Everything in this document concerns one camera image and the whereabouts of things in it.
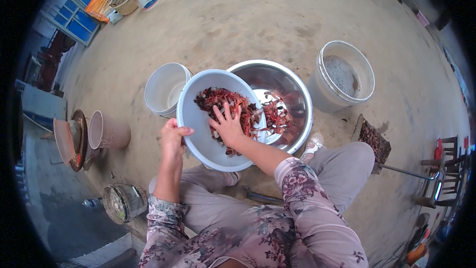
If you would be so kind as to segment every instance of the sandal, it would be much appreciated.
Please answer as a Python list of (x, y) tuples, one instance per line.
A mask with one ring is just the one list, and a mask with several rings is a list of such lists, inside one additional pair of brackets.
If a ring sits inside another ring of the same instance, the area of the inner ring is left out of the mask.
[(228, 174), (231, 177), (231, 184), (227, 184), (227, 186), (232, 187), (236, 185), (241, 180), (240, 172), (223, 172)]
[(323, 136), (320, 133), (314, 133), (311, 136), (311, 139), (309, 139), (306, 142), (306, 149), (301, 155), (300, 160), (304, 161), (306, 158), (309, 158), (307, 154), (316, 152), (319, 148), (324, 146), (324, 140)]

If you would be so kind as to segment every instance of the concrete floor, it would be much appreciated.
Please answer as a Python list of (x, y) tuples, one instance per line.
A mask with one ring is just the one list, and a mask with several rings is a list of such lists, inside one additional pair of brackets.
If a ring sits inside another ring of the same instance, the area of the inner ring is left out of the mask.
[[(98, 189), (114, 182), (147, 188), (157, 174), (156, 137), (166, 119), (153, 115), (143, 96), (148, 77), (160, 65), (178, 62), (196, 74), (268, 59), (306, 81), (318, 51), (336, 39), (366, 55), (376, 87), (362, 105), (335, 114), (314, 109), (313, 132), (324, 135), (326, 146), (348, 143), (362, 113), (391, 143), (386, 164), (423, 173), (419, 161), (432, 157), (439, 137), (458, 134), (462, 141), (469, 134), (468, 114), (443, 52), (396, 0), (161, 0), (150, 12), (136, 10), (101, 29), (65, 87), (69, 112), (80, 108), (91, 116), (101, 110), (132, 129), (128, 147), (110, 151), (88, 177)], [(198, 162), (191, 157), (184, 163), (188, 168)], [(245, 171), (242, 183), (261, 193), (277, 192), (274, 181), (256, 168)], [(344, 213), (371, 266), (389, 259), (413, 235), (420, 207), (411, 195), (422, 186), (419, 179), (384, 169), (369, 178)], [(131, 224), (145, 231), (144, 221)]]

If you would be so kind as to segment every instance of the red cloth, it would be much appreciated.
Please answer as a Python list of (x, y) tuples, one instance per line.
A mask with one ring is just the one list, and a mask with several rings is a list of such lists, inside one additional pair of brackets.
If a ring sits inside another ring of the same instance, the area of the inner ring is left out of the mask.
[(435, 149), (435, 159), (441, 159), (442, 155), (443, 155), (443, 141), (441, 140), (441, 138), (439, 138), (437, 148)]

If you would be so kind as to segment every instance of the pink plastic container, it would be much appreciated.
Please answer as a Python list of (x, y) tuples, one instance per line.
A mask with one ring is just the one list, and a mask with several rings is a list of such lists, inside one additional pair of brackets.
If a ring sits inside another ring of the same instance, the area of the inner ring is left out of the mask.
[(88, 126), (88, 139), (91, 148), (120, 149), (129, 144), (130, 127), (126, 122), (113, 119), (96, 111)]
[(430, 24), (428, 20), (426, 19), (425, 15), (423, 15), (421, 11), (418, 11), (418, 14), (416, 15), (416, 17), (418, 18), (420, 23), (423, 25), (423, 27), (426, 27)]

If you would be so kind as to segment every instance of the plastic bottle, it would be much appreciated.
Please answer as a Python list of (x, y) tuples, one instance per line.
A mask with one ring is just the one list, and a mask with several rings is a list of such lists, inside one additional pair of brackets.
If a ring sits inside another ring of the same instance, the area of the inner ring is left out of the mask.
[(102, 205), (102, 198), (86, 199), (83, 201), (83, 206), (91, 208)]

